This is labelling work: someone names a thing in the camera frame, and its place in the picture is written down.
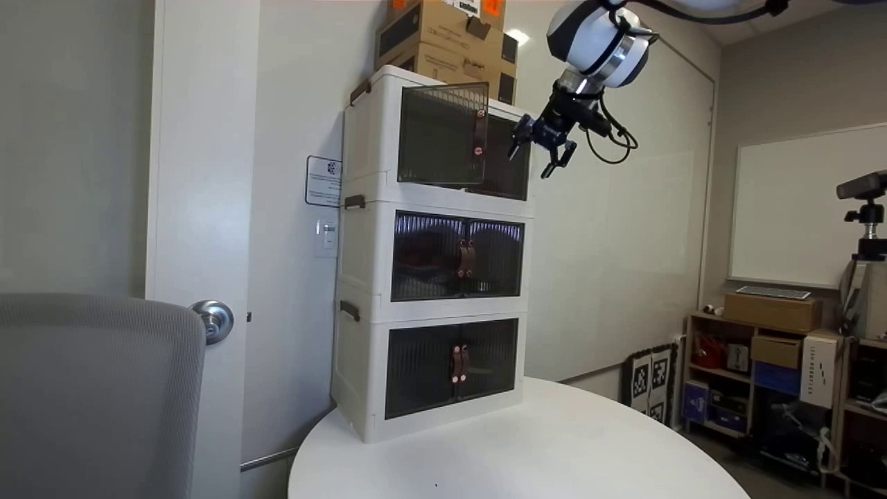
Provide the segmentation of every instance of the stacked drawer unit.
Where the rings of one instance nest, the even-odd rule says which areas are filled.
[[[364,440],[521,400],[529,151],[521,113],[386,67],[348,107],[334,395]]]

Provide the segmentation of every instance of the shelving unit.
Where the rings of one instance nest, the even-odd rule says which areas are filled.
[[[849,400],[842,411],[859,413],[859,416],[866,416],[866,419],[876,419],[876,420],[885,420],[885,423],[887,423],[887,413],[871,411],[871,408],[866,408],[863,401],[855,401],[855,400]]]
[[[781,357],[769,357],[762,343],[781,343]],[[820,473],[816,462],[816,440],[795,443],[773,443],[773,436],[781,436],[785,419],[779,405],[799,405],[801,384],[801,347],[805,332],[759,326],[749,322],[736,322],[725,315],[688,315],[688,350],[684,350],[684,379],[691,395],[708,395],[702,405],[705,413],[693,413],[693,419],[711,431],[751,440],[754,449],[766,461],[776,461],[794,465],[805,473]],[[826,420],[831,423],[828,411],[805,408],[799,411],[805,420]]]
[[[726,372],[726,369],[708,369],[708,365],[693,365],[691,364],[691,372],[702,372],[702,375],[711,375],[711,376],[726,376],[726,379],[736,379],[736,383],[751,383],[751,376],[744,376],[744,375],[736,375],[736,372]]]
[[[352,95],[334,400],[386,440],[521,400],[529,336],[525,113],[386,67]]]
[[[866,400],[874,400],[876,390],[887,389],[887,343],[874,337],[855,337],[842,364],[842,389],[837,411],[837,476],[845,480],[845,495],[866,490],[874,495],[887,495],[887,483],[866,483],[859,473],[874,473],[887,458],[887,413],[866,408]]]

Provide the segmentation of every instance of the dark tinted glass panel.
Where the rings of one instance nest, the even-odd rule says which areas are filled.
[[[468,222],[468,267],[467,293],[478,297],[519,297],[525,226],[501,222]]]
[[[460,297],[463,237],[460,218],[396,212],[392,300]]]
[[[515,122],[488,117],[478,88],[406,88],[400,179],[528,200],[529,147],[507,160],[514,129]]]
[[[519,322],[392,329],[386,419],[515,389]]]
[[[392,300],[519,297],[525,224],[396,212]]]

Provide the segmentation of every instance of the gray chair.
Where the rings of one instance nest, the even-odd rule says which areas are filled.
[[[185,499],[202,355],[174,305],[0,293],[0,495]]]

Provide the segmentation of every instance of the cardboard box on shelf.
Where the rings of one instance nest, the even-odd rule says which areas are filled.
[[[799,369],[801,365],[801,337],[754,336],[751,337],[751,359],[781,365],[781,369]]]
[[[781,329],[781,332],[809,332],[820,322],[820,303],[817,300],[773,300],[773,297],[726,291],[725,315],[736,322],[749,322],[756,326]]]
[[[801,401],[817,408],[835,405],[840,343],[840,336],[828,329],[817,329],[805,337]]]
[[[501,28],[504,21],[504,0],[388,0],[388,21],[402,17],[406,10],[410,10],[420,2],[439,2],[439,6],[449,6],[458,7],[468,17],[478,17],[493,28]]]
[[[488,96],[514,102],[515,50],[515,38],[499,28],[427,0],[381,30],[378,67],[395,63],[445,82],[488,82]]]

